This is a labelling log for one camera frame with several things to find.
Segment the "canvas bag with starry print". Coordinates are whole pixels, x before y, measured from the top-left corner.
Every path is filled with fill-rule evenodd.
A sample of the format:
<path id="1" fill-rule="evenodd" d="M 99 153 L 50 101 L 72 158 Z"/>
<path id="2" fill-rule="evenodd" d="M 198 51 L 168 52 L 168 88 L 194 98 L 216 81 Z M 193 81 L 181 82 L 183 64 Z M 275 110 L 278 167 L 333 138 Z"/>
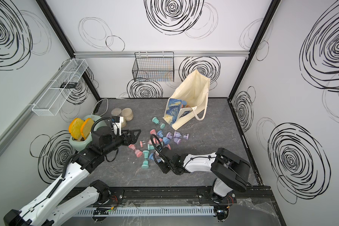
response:
<path id="1" fill-rule="evenodd" d="M 194 70 L 168 99 L 163 119 L 178 130 L 192 118 L 202 121 L 206 116 L 211 79 Z"/>

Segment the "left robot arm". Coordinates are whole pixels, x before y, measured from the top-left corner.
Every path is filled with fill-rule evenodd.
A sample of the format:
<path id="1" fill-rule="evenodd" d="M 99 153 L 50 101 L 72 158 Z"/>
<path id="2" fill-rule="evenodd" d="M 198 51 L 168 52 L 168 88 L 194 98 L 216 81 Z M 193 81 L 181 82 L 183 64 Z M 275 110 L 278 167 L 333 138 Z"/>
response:
<path id="1" fill-rule="evenodd" d="M 20 210 L 10 210 L 3 218 L 6 226 L 59 226 L 80 210 L 96 202 L 105 204 L 112 195 L 106 183 L 96 180 L 83 192 L 65 203 L 70 191 L 92 173 L 107 155 L 119 147 L 137 142 L 141 130 L 114 130 L 100 127 L 91 130 L 92 141 L 85 149 L 69 157 L 63 172 L 39 196 Z"/>

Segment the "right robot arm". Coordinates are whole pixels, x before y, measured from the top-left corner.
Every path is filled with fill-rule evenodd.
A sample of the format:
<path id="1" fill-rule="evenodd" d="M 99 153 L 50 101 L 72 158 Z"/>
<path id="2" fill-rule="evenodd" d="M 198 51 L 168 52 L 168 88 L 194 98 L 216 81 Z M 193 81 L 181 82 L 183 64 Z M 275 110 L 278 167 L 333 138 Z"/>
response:
<path id="1" fill-rule="evenodd" d="M 219 197 L 225 197 L 232 191 L 245 192 L 250 184 L 250 163 L 227 149 L 219 148 L 204 155 L 178 155 L 167 147 L 160 147 L 157 152 L 161 159 L 157 165 L 165 174 L 169 171 L 178 176 L 198 171 L 213 173 L 217 178 L 212 192 Z"/>

